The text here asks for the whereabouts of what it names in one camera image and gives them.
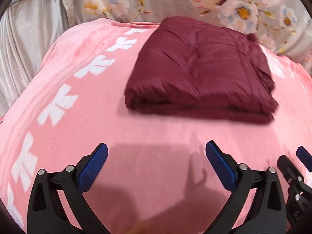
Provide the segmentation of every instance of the quilted fabric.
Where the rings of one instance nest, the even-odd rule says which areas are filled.
[[[142,47],[124,95],[140,113],[267,123],[273,88],[254,35],[169,17]]]

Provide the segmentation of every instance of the yellow flower center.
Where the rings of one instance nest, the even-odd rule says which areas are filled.
[[[237,14],[241,17],[241,19],[248,19],[250,16],[250,11],[244,7],[240,7],[236,9]]]
[[[285,25],[290,26],[291,25],[291,20],[288,17],[285,17],[284,23],[285,23]]]

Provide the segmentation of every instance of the folded clothing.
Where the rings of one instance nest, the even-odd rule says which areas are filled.
[[[140,113],[268,123],[274,85],[255,36],[169,17],[139,52],[124,95]]]

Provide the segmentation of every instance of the white curtain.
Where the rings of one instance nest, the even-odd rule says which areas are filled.
[[[0,119],[40,68],[53,42],[68,29],[61,0],[21,0],[0,21]]]

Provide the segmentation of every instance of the folded jacket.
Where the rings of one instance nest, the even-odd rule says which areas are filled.
[[[274,85],[254,35],[169,17],[139,52],[124,96],[140,113],[268,123]]]

